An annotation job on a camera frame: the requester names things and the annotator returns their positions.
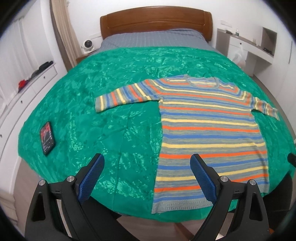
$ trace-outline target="red object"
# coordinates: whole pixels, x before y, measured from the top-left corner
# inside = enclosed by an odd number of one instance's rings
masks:
[[[19,88],[23,88],[26,85],[27,81],[22,80],[19,82]]]

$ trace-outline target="striped knit shirt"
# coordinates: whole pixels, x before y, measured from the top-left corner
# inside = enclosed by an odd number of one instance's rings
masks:
[[[194,153],[220,176],[255,179],[268,192],[267,149],[251,110],[279,120],[277,109],[233,83],[182,75],[118,88],[96,98],[96,111],[144,101],[158,101],[163,128],[152,213],[211,205],[190,169]]]

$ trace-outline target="green bedspread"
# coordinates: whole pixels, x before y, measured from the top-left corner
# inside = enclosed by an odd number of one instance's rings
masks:
[[[187,47],[109,50],[82,61],[48,92],[20,132],[19,155],[48,182],[58,182],[77,173],[95,153],[102,153],[105,168],[92,196],[108,208],[160,221],[205,218],[210,207],[151,214],[162,141],[157,102],[128,104],[102,113],[94,109],[95,97],[118,87],[180,74],[218,77],[270,103],[253,80],[215,52]],[[277,121],[260,112],[253,114],[267,144],[272,191],[287,172],[293,173],[287,155],[295,153],[295,146],[281,117]],[[52,124],[56,147],[44,156],[39,130],[47,121]]]

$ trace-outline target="metal screw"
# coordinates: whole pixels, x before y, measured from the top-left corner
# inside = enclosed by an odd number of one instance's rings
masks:
[[[227,182],[227,181],[228,181],[228,177],[227,177],[227,176],[221,176],[221,177],[220,177],[220,180],[221,180],[222,182]]]
[[[45,184],[45,180],[40,180],[40,181],[39,181],[39,185],[40,185],[40,186],[43,186],[44,184]]]
[[[67,177],[67,181],[68,181],[68,182],[72,182],[74,179],[75,179],[74,176],[69,176],[69,177]]]
[[[256,185],[256,181],[253,180],[253,179],[251,179],[249,182],[250,182],[251,185]]]

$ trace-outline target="phone screen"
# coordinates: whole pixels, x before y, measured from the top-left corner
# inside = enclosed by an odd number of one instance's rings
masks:
[[[48,154],[54,146],[54,138],[50,123],[47,122],[40,130],[43,153]]]

